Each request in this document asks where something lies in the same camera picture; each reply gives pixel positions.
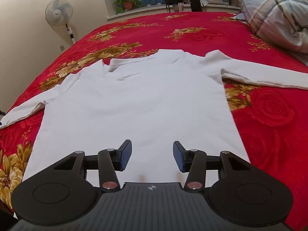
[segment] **white long-sleeve shirt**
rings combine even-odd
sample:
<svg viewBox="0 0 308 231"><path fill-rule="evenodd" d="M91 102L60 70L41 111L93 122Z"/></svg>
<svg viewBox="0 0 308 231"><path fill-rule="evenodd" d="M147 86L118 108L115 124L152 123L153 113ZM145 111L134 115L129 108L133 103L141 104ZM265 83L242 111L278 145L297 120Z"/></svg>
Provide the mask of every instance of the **white long-sleeve shirt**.
<svg viewBox="0 0 308 231"><path fill-rule="evenodd" d="M1 120L4 128L45 107L24 179L61 158L117 149L132 141L119 182L184 182L172 154L179 140L208 155L229 150L249 160L233 121L222 78L255 85L308 89L308 74L232 59L218 50L199 57L159 50L149 57L98 61L43 92ZM207 172L207 186L217 172ZM98 172L87 180L99 186Z"/></svg>

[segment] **standing fan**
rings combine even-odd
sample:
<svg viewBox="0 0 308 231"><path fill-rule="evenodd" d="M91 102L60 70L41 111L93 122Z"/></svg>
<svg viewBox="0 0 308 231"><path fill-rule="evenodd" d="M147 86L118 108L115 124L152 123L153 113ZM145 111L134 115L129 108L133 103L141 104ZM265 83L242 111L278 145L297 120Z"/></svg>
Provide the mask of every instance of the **standing fan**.
<svg viewBox="0 0 308 231"><path fill-rule="evenodd" d="M73 44L76 42L72 29L68 26L68 21L73 16L73 7L68 0L53 0L51 1L45 11L46 20L48 23L55 26L66 26L66 31L70 35Z"/></svg>

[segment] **red bedspread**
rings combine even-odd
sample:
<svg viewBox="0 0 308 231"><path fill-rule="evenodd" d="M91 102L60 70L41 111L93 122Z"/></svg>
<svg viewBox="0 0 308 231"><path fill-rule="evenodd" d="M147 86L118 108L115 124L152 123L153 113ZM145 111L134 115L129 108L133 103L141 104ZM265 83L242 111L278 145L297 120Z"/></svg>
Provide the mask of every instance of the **red bedspread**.
<svg viewBox="0 0 308 231"><path fill-rule="evenodd" d="M170 13L104 25L59 56L13 107L98 59L108 64L111 58L137 58L158 49L183 49L199 56L219 49L232 58L308 73L308 67L254 36L248 26L231 19L232 16ZM308 91L224 82L230 109L252 164L291 189L294 206L287 224L300 230L308 225ZM10 208L11 193L22 180L43 114L40 111L0 131L0 199Z"/></svg>

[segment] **shirt sleeve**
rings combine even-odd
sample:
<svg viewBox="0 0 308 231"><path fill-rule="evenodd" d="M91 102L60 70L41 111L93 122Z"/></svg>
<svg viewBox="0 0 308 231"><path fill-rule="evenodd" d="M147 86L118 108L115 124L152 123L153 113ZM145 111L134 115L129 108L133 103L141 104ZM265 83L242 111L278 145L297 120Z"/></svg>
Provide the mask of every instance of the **shirt sleeve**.
<svg viewBox="0 0 308 231"><path fill-rule="evenodd" d="M42 92L13 108L1 119L2 125L0 126L0 129L21 121L44 108L45 105L64 94L74 84L74 82L79 79L79 77L79 74L70 74L64 79L62 84L56 85L54 88Z"/></svg>
<svg viewBox="0 0 308 231"><path fill-rule="evenodd" d="M194 69L200 69L217 80L222 77L252 85L308 90L306 73L233 59L219 50L199 59Z"/></svg>

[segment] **pillow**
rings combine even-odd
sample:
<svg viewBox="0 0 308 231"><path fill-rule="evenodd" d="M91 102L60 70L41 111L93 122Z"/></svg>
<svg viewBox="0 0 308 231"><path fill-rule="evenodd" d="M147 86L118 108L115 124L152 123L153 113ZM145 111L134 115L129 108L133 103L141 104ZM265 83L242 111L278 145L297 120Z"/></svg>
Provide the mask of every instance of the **pillow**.
<svg viewBox="0 0 308 231"><path fill-rule="evenodd" d="M241 0L254 33L273 45L308 54L308 0Z"/></svg>

